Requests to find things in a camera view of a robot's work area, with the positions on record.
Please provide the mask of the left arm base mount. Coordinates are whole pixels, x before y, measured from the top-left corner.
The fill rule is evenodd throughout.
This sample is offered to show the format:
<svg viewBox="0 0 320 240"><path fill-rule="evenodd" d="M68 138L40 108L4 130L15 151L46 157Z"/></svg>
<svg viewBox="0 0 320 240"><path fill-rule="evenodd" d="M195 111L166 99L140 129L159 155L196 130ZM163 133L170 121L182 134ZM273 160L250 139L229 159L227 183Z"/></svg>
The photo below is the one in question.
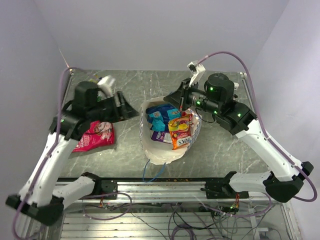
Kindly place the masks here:
<svg viewBox="0 0 320 240"><path fill-rule="evenodd" d="M118 192L118 184L113 180L102 180L101 182L101 194L104 200L116 200Z"/></svg>

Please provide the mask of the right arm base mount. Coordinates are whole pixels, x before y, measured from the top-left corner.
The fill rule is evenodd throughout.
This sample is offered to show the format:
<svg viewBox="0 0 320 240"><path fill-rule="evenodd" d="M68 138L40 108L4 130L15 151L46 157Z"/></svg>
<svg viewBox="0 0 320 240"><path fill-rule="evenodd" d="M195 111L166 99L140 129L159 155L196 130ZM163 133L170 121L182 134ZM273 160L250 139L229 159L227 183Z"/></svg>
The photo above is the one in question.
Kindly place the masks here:
<svg viewBox="0 0 320 240"><path fill-rule="evenodd" d="M236 192L220 178L206 181L200 190L205 192L207 199L235 199L236 197L247 199L249 197L247 191Z"/></svg>

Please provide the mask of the checkered paper bag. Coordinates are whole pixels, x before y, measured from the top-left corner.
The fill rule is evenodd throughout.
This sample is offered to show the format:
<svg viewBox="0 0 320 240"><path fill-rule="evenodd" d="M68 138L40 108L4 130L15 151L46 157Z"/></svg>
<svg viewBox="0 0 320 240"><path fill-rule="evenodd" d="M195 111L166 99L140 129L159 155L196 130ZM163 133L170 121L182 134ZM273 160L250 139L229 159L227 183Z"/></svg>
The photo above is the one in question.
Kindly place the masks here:
<svg viewBox="0 0 320 240"><path fill-rule="evenodd" d="M158 180L168 164L186 155L200 133L202 119L191 109L179 112L163 97L156 97L142 103L139 123L147 163L161 166L151 179L146 178L147 166L144 166L142 180L148 183Z"/></svg>

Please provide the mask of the pink chips bag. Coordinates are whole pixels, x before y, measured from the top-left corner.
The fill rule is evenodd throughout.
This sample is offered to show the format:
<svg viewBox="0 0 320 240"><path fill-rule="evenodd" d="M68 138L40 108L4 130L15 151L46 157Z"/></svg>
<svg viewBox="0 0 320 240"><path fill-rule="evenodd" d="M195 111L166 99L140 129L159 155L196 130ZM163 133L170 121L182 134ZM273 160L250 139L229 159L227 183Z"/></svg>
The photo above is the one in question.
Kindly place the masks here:
<svg viewBox="0 0 320 240"><path fill-rule="evenodd" d="M88 152L99 147L111 146L115 143L115 139L112 123L94 121L90 124L89 130L83 134L72 152Z"/></svg>

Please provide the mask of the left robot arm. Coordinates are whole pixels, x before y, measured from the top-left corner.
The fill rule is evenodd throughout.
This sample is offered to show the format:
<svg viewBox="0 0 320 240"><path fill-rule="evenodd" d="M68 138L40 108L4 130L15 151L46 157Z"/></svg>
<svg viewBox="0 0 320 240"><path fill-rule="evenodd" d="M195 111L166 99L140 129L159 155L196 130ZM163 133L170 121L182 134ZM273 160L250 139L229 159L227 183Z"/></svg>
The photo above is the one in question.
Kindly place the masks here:
<svg viewBox="0 0 320 240"><path fill-rule="evenodd" d="M55 224L68 206L81 198L96 199L102 193L102 179L89 172L77 180L55 188L65 161L80 142L91 123L111 124L139 115L121 91L98 99L98 92L107 92L106 83L82 81L74 89L73 100L59 109L54 117L45 149L30 178L19 191L9 195L5 204L45 226Z"/></svg>

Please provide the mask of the yellow green candy bag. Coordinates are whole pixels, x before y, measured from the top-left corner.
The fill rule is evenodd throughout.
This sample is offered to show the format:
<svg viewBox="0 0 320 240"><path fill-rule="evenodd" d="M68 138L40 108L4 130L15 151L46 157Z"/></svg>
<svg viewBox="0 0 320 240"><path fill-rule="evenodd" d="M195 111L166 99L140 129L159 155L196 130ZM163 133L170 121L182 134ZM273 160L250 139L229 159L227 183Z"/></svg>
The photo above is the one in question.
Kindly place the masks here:
<svg viewBox="0 0 320 240"><path fill-rule="evenodd" d="M97 75L95 75L95 78L90 78L89 81L93 82L95 84L98 84L99 81L102 80L102 77L99 77ZM102 91L98 91L98 95L97 95L97 101L101 101L104 98L104 93Z"/></svg>

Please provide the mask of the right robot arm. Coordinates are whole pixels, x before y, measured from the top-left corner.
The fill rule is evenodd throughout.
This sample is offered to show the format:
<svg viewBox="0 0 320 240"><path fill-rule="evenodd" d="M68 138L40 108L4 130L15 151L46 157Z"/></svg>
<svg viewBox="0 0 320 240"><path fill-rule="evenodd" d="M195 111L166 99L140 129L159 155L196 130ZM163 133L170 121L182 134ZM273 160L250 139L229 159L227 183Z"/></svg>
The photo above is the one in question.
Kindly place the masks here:
<svg viewBox="0 0 320 240"><path fill-rule="evenodd" d="M197 84L190 86L191 81L183 80L164 101L181 111L195 107L211 114L220 127L246 143L270 169L263 173L228 173L220 186L221 194L231 198L240 192L264 193L281 203L297 198L313 165L294 159L264 136L257 115L246 104L235 100L235 83L225 74L211 74L203 90Z"/></svg>

